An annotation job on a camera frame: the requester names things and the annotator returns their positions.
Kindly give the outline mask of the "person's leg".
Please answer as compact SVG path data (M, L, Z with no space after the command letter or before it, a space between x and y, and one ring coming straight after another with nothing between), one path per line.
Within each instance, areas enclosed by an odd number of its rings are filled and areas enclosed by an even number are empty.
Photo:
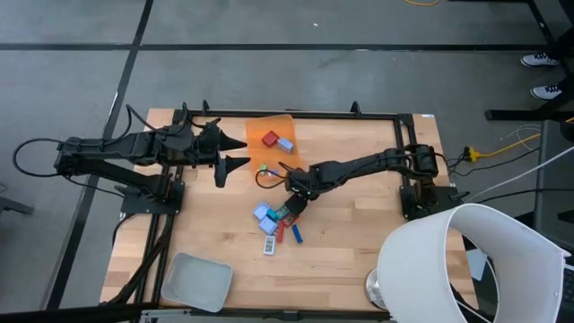
M574 49L574 27L569 28L550 47L547 55L553 60L562 60Z

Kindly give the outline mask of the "grey chair leg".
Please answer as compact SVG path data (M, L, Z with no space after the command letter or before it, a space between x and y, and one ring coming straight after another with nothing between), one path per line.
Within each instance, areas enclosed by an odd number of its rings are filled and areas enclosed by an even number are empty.
M14 201L10 198L2 196L2 194L7 190L7 186L0 183L0 215L4 212L16 212L18 214L32 215L34 208L29 205L25 205Z

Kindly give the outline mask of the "white paper sheet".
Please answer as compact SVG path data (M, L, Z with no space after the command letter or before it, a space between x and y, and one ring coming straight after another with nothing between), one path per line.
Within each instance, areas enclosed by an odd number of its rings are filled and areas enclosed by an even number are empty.
M481 281L483 278L484 269L486 268L486 255L483 254L479 249L471 249L466 252L466 258L471 277L476 281Z

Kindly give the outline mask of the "silver lamp base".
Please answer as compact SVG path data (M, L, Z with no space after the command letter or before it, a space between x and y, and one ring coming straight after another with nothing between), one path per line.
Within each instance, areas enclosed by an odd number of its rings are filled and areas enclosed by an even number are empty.
M366 276L364 291L368 301L381 310L387 310L381 291L378 286L377 268L373 268Z

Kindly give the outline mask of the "black metal table frame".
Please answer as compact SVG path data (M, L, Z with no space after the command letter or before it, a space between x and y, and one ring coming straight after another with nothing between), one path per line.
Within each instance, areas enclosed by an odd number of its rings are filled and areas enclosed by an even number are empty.
M352 159L403 144L406 125L397 114L309 111L207 110L222 117L230 136L246 139L248 118L291 114L296 147L303 164ZM206 121L212 116L200 116ZM143 302L151 301L155 282L166 284L173 258L186 253L231 266L230 289L218 313L231 316L252 311L270 318L275 312L298 311L320 318L388 319L388 312L368 302L364 279L377 264L387 235L405 223L399 188L405 181L398 173L381 172L351 179L344 186L310 202L297 220L303 243L289 229L273 256L263 254L264 233L253 208L258 202L278 206L290 194L284 188L262 189L251 166L231 173L225 188L213 184L205 167L183 170L186 183L182 210L175 215L167 247L164 276L156 280L159 259L146 278ZM100 301L120 292L143 260L152 224L151 215L137 214L120 229Z

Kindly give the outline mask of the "white lampshade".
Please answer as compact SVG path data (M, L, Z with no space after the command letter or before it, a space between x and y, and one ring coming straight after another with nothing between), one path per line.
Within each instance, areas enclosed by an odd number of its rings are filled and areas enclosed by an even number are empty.
M499 305L493 323L555 323L570 253L487 205L463 204L392 231L378 256L379 290L397 323L467 323L448 280L448 231L491 258Z

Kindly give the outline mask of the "black keyboard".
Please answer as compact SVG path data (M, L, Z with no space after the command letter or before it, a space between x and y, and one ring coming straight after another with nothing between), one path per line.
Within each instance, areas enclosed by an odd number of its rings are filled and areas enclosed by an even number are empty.
M556 323L574 323L574 266L571 265L564 268L561 306Z

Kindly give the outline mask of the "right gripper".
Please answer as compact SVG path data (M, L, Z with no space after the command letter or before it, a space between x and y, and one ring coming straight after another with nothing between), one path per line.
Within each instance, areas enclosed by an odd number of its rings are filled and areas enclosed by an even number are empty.
M325 192L324 177L325 172L319 167L311 167L308 171L288 170L285 175L285 188L295 194L284 203L286 208L295 214L301 214L308 205L308 199L317 199Z

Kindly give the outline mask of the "person's shoe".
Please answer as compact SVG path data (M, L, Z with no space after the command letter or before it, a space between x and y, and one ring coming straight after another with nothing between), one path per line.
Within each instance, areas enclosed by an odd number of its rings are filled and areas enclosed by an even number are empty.
M527 67L557 66L560 61L552 59L546 53L534 53L520 58L520 63Z
M562 88L558 83L553 83L534 87L530 90L530 93L539 100L553 100L562 93Z

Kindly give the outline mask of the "grey plastic tray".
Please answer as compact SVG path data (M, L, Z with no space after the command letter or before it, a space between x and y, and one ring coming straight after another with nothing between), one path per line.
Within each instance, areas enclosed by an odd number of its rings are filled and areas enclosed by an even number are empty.
M219 312L233 277L230 265L178 253L161 287L164 300L208 312Z

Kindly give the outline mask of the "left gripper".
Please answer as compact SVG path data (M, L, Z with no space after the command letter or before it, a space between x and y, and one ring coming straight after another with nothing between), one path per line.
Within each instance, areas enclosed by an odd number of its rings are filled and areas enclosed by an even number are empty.
M228 137L218 127L220 118L207 121L203 125L194 124L201 129L196 136L194 148L196 149L192 166L207 165L214 167L215 186L224 188L228 175L237 168L250 162L249 157L220 157L221 151L229 151L247 147L248 144Z

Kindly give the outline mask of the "orange translucent bin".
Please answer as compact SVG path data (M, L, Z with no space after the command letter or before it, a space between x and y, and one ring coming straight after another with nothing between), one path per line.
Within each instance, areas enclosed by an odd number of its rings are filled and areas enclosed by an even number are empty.
M246 135L248 142L248 155L251 158L253 170L258 170L260 164L266 164L271 169L285 173L279 163L282 162L292 168L303 168L306 162L300 157L295 134L295 124L291 115L251 118L246 123ZM280 138L284 137L294 143L292 153L286 153L279 149L278 144L266 147L261 139L269 131L274 131Z

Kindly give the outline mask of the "teal rectangular frame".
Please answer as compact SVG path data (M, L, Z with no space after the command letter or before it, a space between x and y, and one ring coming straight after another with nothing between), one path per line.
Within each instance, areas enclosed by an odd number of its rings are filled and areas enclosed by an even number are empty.
M269 208L266 212L266 215L275 222L281 221L283 218L290 214L291 211L285 205L279 207L278 209Z

